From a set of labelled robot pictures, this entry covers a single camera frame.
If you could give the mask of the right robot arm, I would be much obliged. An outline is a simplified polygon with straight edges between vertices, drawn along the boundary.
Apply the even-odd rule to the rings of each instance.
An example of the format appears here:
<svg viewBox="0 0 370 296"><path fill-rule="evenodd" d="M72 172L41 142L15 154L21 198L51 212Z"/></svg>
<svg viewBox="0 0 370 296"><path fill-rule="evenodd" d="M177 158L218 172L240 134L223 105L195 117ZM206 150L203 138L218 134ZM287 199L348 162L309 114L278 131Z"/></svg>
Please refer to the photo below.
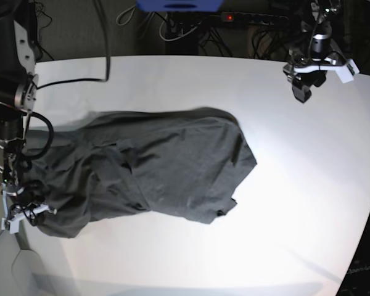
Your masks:
<svg viewBox="0 0 370 296"><path fill-rule="evenodd" d="M32 1L0 1L0 187L5 201L5 216L35 220L49 210L44 186L38 180L24 180L32 162L49 150L54 130L44 116L34 112L38 75L35 73L36 15ZM31 118L44 122L48 137L34 155L24 148Z"/></svg>

